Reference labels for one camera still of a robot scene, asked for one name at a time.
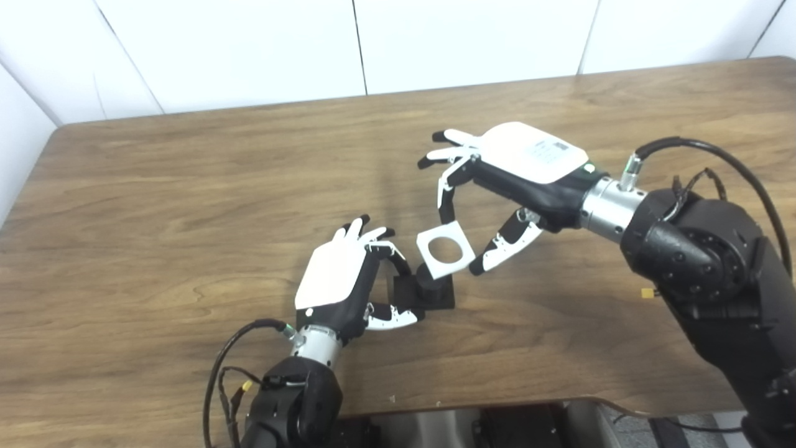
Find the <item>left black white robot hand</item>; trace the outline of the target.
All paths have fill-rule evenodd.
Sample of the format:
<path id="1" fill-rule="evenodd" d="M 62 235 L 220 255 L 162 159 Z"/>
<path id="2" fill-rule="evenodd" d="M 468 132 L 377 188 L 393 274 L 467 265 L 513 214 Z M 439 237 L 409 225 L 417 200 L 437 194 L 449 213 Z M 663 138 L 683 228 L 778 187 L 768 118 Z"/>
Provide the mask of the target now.
<path id="1" fill-rule="evenodd" d="M 390 240 L 395 230 L 381 226 L 366 231 L 369 221 L 369 215 L 361 215 L 344 224 L 311 254 L 295 296 L 300 329 L 330 329 L 346 345 L 367 330 L 406 328 L 425 319 L 422 309 L 371 301 L 382 261 L 389 261 L 401 277 L 410 275 L 410 266 Z"/>

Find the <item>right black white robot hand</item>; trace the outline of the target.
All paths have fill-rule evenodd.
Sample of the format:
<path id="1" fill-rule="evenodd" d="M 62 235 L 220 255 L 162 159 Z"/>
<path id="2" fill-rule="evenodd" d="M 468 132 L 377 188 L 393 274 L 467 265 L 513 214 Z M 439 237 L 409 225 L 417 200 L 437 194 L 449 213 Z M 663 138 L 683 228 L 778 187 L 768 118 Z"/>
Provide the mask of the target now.
<path id="1" fill-rule="evenodd" d="M 582 148 L 520 122 L 499 124 L 480 136 L 446 129 L 432 139 L 447 147 L 429 151 L 417 165 L 447 165 L 437 184 L 441 224 L 421 232 L 416 242 L 435 279 L 462 269 L 482 275 L 545 231 L 581 228 L 586 196 L 604 176 Z M 480 254 L 474 253 L 456 219 L 455 190 L 467 182 L 518 206 Z"/>

